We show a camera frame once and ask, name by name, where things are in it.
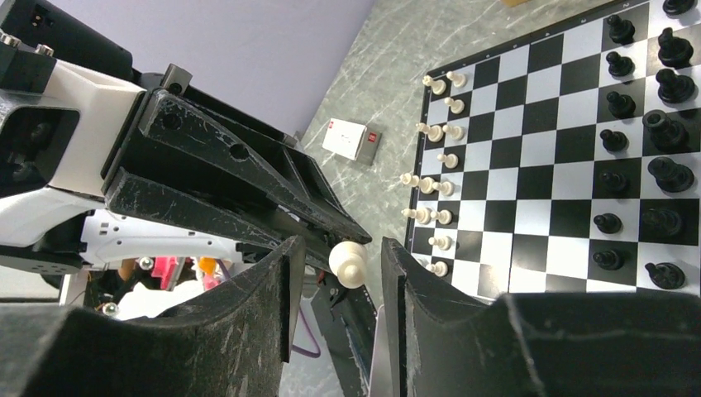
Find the white chess rook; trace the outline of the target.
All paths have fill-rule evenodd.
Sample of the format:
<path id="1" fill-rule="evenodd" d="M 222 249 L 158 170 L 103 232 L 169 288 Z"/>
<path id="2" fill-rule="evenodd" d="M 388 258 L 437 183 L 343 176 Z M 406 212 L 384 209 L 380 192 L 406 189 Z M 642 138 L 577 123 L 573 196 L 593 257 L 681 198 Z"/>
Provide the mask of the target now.
<path id="1" fill-rule="evenodd" d="M 443 79 L 434 79 L 430 75 L 424 75 L 422 84 L 428 87 L 433 95 L 442 95 L 446 91 L 446 82 Z"/>

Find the white chess piece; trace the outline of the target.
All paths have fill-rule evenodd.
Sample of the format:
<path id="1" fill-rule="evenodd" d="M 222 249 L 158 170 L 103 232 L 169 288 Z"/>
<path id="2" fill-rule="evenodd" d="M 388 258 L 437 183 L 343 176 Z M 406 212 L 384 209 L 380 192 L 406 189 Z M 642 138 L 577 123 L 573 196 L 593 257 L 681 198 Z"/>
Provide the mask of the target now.
<path id="1" fill-rule="evenodd" d="M 455 71 L 449 71 L 446 73 L 446 78 L 452 83 L 456 88 L 462 88 L 466 85 L 467 77 L 465 74 L 458 73 Z"/>
<path id="2" fill-rule="evenodd" d="M 450 271 L 449 266 L 444 261 L 429 263 L 426 265 L 426 269 L 437 277 L 445 277 Z"/>
<path id="3" fill-rule="evenodd" d="M 460 162 L 459 157 L 452 153 L 439 153 L 436 156 L 436 159 L 439 162 L 441 162 L 447 169 L 454 169 Z"/>
<path id="4" fill-rule="evenodd" d="M 465 135 L 465 129 L 462 126 L 445 124 L 442 126 L 442 131 L 446 136 L 451 137 L 453 140 L 461 140 Z"/>
<path id="5" fill-rule="evenodd" d="M 455 191 L 455 185 L 450 181 L 434 182 L 432 188 L 446 197 L 451 196 Z"/>

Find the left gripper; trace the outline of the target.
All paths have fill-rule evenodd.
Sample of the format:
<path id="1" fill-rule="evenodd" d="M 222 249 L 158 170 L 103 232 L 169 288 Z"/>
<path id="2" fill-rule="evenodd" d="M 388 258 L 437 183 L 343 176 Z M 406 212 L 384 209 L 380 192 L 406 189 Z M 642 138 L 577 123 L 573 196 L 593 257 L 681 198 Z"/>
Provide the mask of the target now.
<path id="1" fill-rule="evenodd" d="M 1 62 L 1 196 L 58 189 L 103 199 L 103 170 L 146 90 L 139 84 L 47 55 Z M 329 271 L 330 248 L 275 208 L 219 208 L 119 169 L 107 187 L 108 210 L 273 249 L 290 237 L 306 243 L 307 263 Z"/>

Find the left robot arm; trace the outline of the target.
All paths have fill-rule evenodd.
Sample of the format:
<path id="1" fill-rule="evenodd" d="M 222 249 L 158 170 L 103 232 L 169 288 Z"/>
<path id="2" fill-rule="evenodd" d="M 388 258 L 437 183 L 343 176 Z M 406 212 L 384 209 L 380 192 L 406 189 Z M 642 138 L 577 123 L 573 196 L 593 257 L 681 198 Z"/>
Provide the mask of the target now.
<path id="1" fill-rule="evenodd" d="M 41 275 L 370 234 L 287 134 L 47 1 L 1 4 L 1 262 Z"/>

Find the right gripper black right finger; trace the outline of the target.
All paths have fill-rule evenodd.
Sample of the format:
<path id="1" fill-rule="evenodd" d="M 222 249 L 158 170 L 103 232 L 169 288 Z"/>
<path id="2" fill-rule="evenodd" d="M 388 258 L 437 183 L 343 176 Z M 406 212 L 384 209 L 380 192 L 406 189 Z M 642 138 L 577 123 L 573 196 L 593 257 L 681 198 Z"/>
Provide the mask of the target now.
<path id="1" fill-rule="evenodd" d="M 697 396 L 700 300 L 503 294 L 485 304 L 381 247 L 393 396 Z"/>

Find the white chess piece twelfth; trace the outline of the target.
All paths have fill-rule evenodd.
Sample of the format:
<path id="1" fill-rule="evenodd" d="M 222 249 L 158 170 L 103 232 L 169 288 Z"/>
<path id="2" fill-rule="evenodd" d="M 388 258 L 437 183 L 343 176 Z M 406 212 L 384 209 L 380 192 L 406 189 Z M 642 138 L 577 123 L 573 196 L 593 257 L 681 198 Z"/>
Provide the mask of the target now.
<path id="1" fill-rule="evenodd" d="M 447 209 L 431 211 L 430 217 L 432 220 L 435 220 L 442 225 L 448 225 L 452 222 L 453 213 Z"/>

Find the white chess piece eleventh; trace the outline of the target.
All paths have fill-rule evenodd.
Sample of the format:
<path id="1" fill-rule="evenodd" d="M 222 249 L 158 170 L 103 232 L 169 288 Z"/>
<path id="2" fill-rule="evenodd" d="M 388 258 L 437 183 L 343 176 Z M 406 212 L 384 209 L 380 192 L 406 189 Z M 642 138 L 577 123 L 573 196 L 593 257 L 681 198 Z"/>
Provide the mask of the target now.
<path id="1" fill-rule="evenodd" d="M 433 211 L 430 208 L 420 207 L 420 208 L 404 208 L 401 214 L 406 217 L 413 219 L 419 224 L 428 224 L 434 217 L 432 216 Z"/>

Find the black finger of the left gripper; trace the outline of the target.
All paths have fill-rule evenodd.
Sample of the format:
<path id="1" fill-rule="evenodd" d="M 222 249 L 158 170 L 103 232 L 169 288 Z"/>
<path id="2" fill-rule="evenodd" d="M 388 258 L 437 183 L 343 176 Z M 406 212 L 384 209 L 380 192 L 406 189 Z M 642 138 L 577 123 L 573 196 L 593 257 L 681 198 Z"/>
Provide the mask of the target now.
<path id="1" fill-rule="evenodd" d="M 150 91 L 141 105 L 136 175 L 219 208 L 278 208 L 325 246 L 371 240 L 314 159 L 165 90 Z"/>

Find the white chess piece fourteenth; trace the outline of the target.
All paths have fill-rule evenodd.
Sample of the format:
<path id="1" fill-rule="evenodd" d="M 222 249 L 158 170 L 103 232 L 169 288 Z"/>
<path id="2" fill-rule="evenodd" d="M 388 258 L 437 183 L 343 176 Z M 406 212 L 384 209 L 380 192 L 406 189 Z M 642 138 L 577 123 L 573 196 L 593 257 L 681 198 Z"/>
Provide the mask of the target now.
<path id="1" fill-rule="evenodd" d="M 367 250 L 357 242 L 340 242 L 329 255 L 331 272 L 342 286 L 356 289 L 363 286 L 367 276 Z"/>

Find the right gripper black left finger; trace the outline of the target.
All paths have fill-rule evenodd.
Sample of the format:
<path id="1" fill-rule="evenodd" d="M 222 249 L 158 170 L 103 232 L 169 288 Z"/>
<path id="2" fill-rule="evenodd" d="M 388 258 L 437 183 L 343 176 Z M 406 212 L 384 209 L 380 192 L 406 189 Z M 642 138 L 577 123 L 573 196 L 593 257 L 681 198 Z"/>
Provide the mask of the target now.
<path id="1" fill-rule="evenodd" d="M 248 270 L 155 318 L 1 308 L 4 396 L 275 396 L 305 268 L 290 237 Z"/>

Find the white chess piece thirteenth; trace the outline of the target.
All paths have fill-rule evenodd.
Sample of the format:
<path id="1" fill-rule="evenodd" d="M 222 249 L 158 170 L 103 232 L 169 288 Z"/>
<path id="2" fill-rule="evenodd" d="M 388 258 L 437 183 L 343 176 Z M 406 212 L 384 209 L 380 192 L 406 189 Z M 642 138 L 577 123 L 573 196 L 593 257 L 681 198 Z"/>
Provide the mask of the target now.
<path id="1" fill-rule="evenodd" d="M 427 242 L 441 251 L 449 251 L 453 245 L 453 240 L 449 236 L 429 237 Z"/>

